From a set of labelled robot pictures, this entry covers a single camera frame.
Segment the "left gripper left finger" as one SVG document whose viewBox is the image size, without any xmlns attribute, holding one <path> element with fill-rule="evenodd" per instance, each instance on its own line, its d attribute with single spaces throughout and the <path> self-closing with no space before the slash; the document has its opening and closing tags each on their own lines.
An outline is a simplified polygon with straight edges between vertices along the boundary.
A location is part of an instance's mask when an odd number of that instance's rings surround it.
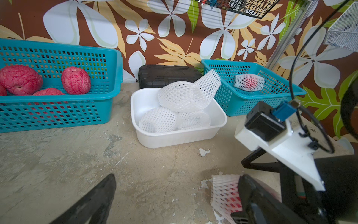
<svg viewBox="0 0 358 224">
<path fill-rule="evenodd" d="M 107 175 L 98 185 L 51 223 L 106 224 L 116 187 L 114 174 Z"/>
</svg>

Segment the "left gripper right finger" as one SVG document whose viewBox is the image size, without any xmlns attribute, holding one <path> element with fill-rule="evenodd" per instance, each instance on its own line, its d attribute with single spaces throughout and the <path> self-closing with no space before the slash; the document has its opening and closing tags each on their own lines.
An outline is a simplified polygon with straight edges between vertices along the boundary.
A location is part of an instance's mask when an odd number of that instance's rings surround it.
<svg viewBox="0 0 358 224">
<path fill-rule="evenodd" d="M 231 213 L 236 224 L 306 224 L 290 208 L 274 198 L 254 178 L 243 175 L 238 182 L 242 211 Z"/>
</svg>

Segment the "removed white foam net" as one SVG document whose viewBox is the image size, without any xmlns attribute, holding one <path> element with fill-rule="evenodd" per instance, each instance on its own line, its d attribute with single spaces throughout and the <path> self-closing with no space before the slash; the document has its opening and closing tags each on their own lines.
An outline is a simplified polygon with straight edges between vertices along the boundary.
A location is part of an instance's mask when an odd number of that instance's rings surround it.
<svg viewBox="0 0 358 224">
<path fill-rule="evenodd" d="M 149 133 L 166 133 L 177 127 L 177 113 L 158 107 L 148 111 L 139 121 L 139 128 Z"/>
</svg>

